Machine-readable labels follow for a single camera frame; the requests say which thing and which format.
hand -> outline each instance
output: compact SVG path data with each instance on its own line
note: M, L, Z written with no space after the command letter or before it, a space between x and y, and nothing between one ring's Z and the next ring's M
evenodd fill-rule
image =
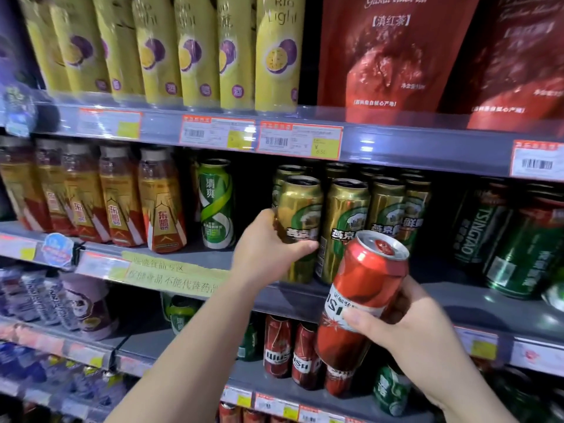
M468 404L476 398L476 391L493 396L463 349L451 320L411 276L403 281L389 323L354 308L346 309L343 317L357 331L387 348L405 375L445 413L469 417Z
M311 254L318 246L313 240L283 243L274 228L274 212L264 209L245 229L235 247L231 277L244 279L258 291L281 279L290 264Z

red beer can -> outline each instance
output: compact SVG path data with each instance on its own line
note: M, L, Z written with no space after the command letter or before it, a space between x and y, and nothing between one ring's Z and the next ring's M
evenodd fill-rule
M266 423L266 414L253 409L243 409L243 423Z
M290 321L268 315L264 330L264 369L275 377L284 377L290 368L292 343Z
M220 402L219 423L241 423L241 408Z
M306 322L298 325L294 344L292 379L304 389L315 389L321 359L315 353L315 333L317 326Z
M349 391L353 376L354 370L339 371L327 366L325 389L334 397L340 397L343 393Z
M360 366L370 341L342 317L356 307L380 317L409 272L409 251L396 239L362 230L346 245L319 323L315 351L328 367L352 371Z

red tea package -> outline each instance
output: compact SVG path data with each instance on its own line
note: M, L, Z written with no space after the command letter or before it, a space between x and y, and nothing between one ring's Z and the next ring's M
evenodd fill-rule
M564 102L564 0L483 0L443 101L468 128L529 131Z
M318 105L346 106L359 123L435 111L477 4L324 0Z

blue sticker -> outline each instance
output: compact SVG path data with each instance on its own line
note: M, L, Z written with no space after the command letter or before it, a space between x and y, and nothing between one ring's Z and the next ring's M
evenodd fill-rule
M45 237L41 252L47 264L53 267L70 265L73 256L74 241L60 233L51 233Z

finger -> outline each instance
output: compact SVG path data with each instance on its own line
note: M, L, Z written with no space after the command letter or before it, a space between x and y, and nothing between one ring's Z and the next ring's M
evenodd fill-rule
M370 313L352 307L343 310L343 318L351 327L366 335L377 345L388 350L392 346L394 342L394 327L392 325L386 324L383 320L375 318Z
M420 298L428 297L429 295L417 281L407 275L402 282L402 293L407 297L410 303L417 301Z
M286 252L286 257L291 262L294 262L315 251L319 246L319 242L315 240L301 240L299 242L289 245L285 244L283 246Z

